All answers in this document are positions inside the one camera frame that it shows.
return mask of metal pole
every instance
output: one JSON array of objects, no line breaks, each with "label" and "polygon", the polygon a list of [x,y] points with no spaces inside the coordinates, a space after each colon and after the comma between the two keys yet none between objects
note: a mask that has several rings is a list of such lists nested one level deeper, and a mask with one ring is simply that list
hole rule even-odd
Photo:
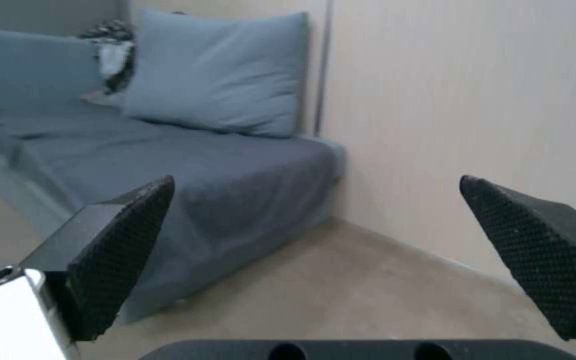
[{"label": "metal pole", "polygon": [[315,136],[319,137],[322,132],[324,101],[326,96],[326,80],[328,78],[328,65],[330,56],[330,37],[332,36],[332,20],[334,15],[335,0],[326,2],[326,22],[324,23],[323,44],[321,63],[319,64],[319,81],[317,88],[317,104],[315,109]]}]

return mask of baseboard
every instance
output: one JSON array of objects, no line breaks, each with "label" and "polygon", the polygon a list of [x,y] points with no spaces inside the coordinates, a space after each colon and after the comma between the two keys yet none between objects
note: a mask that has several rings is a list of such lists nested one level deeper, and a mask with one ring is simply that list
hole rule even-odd
[{"label": "baseboard", "polygon": [[349,222],[345,219],[339,218],[337,216],[334,216],[333,218],[334,218],[334,221],[338,221],[339,223],[343,223],[344,225],[348,226],[349,228],[357,230],[361,233],[369,234],[369,235],[371,235],[371,237],[375,237],[377,239],[382,239],[383,241],[386,241],[386,242],[391,242],[391,243],[397,244],[398,246],[402,246],[403,248],[410,249],[416,253],[421,253],[425,256],[428,256],[432,259],[437,260],[438,262],[442,262],[442,263],[449,265],[451,267],[457,267],[457,268],[464,269],[465,271],[475,273],[475,274],[477,274],[477,276],[480,276],[482,278],[486,278],[486,279],[488,279],[494,283],[504,285],[506,287],[511,287],[515,290],[519,290],[523,294],[521,286],[519,286],[519,284],[517,282],[515,282],[514,280],[509,280],[507,278],[500,278],[497,276],[490,275],[489,273],[481,271],[480,269],[473,268],[472,266],[464,264],[463,262],[460,262],[460,261],[457,261],[454,259],[450,259],[448,257],[443,257],[440,255],[437,255],[436,253],[432,253],[430,251],[424,250],[423,248],[420,248],[418,246],[414,246],[413,244],[405,243],[405,242],[397,240],[393,237],[390,237],[390,236],[387,236],[384,234],[380,234],[379,232],[376,232],[376,231],[370,230],[369,228],[365,228],[365,227],[359,226],[357,224],[351,223],[351,222]]}]

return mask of textured gripper pad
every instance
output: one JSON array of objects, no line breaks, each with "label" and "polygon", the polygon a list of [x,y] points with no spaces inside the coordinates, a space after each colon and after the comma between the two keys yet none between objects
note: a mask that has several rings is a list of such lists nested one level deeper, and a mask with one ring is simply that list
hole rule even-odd
[{"label": "textured gripper pad", "polygon": [[107,203],[125,207],[66,271],[74,339],[94,340],[112,325],[153,250],[174,190],[165,177]]},{"label": "textured gripper pad", "polygon": [[576,339],[576,210],[464,176],[461,193],[512,276],[565,340]]}]

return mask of sofa cushion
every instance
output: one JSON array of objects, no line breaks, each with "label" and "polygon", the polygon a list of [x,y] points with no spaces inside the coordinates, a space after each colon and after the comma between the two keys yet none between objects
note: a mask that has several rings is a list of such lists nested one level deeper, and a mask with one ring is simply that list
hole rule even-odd
[{"label": "sofa cushion", "polygon": [[190,128],[290,137],[307,62],[306,13],[208,20],[146,9],[123,113]]}]

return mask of beige carpet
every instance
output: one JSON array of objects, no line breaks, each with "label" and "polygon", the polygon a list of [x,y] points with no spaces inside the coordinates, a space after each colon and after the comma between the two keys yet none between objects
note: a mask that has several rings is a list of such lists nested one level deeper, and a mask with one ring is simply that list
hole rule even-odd
[{"label": "beige carpet", "polygon": [[[0,198],[0,265],[38,243]],[[518,289],[340,221],[80,348],[84,359],[135,359],[171,342],[211,338],[526,339],[576,354],[576,342],[558,339]]]}]

